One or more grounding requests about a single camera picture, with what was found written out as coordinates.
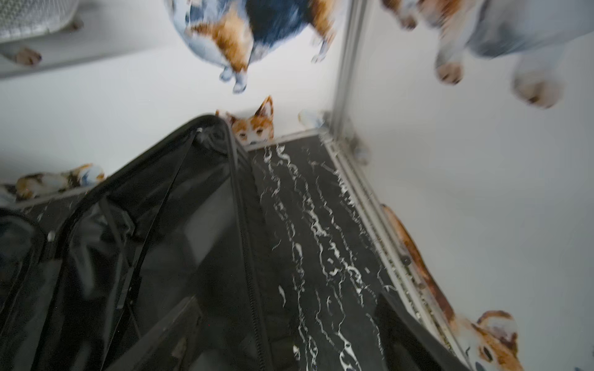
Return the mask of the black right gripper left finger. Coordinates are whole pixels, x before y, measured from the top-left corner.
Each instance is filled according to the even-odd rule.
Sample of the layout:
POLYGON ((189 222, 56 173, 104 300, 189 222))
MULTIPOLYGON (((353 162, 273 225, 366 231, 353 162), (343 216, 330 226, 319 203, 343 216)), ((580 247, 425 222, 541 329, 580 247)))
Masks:
POLYGON ((202 317, 197 299, 184 298, 108 369, 189 370, 202 317))

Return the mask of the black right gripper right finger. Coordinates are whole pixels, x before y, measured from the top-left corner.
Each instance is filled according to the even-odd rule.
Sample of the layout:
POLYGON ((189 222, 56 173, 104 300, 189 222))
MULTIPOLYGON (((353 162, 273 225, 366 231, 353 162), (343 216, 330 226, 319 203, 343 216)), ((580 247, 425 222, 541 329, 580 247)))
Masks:
POLYGON ((408 312, 397 295, 382 292, 375 315, 388 370, 468 370, 408 312))

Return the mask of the black hard-shell suitcase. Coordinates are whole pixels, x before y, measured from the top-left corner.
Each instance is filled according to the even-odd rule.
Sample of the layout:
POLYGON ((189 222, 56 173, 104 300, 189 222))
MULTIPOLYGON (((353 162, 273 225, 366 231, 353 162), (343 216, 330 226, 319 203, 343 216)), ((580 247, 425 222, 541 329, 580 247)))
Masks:
POLYGON ((184 298, 189 370, 296 370, 247 152, 198 117, 92 188, 55 237, 1 211, 1 368, 109 370, 184 298))

